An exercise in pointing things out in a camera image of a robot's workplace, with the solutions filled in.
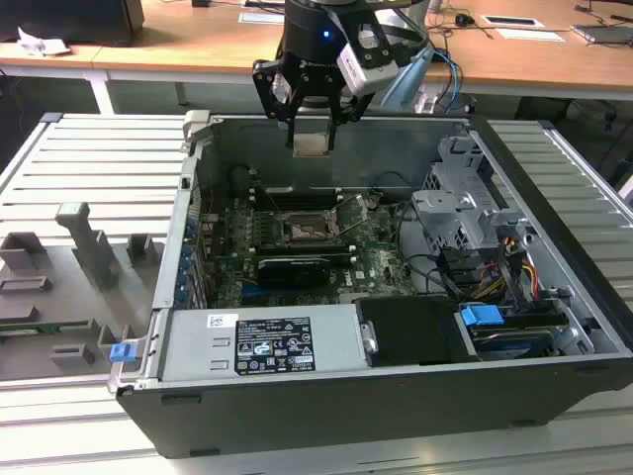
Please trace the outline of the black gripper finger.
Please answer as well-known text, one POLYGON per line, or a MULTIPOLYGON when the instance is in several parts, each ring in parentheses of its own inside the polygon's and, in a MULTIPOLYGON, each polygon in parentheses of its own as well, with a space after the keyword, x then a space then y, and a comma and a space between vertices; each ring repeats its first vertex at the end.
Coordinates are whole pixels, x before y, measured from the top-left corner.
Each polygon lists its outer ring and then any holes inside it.
POLYGON ((338 127, 348 122, 358 122, 370 105, 370 95, 353 96, 349 102, 342 103, 341 95, 336 93, 328 99, 328 104, 330 113, 327 125, 327 148, 334 149, 338 127))
POLYGON ((276 79, 286 79, 285 66, 283 58, 272 61, 257 59, 253 62, 252 80, 266 117, 287 126, 286 147, 293 148, 300 94, 296 88, 290 86, 290 92, 281 101, 275 93, 276 79))

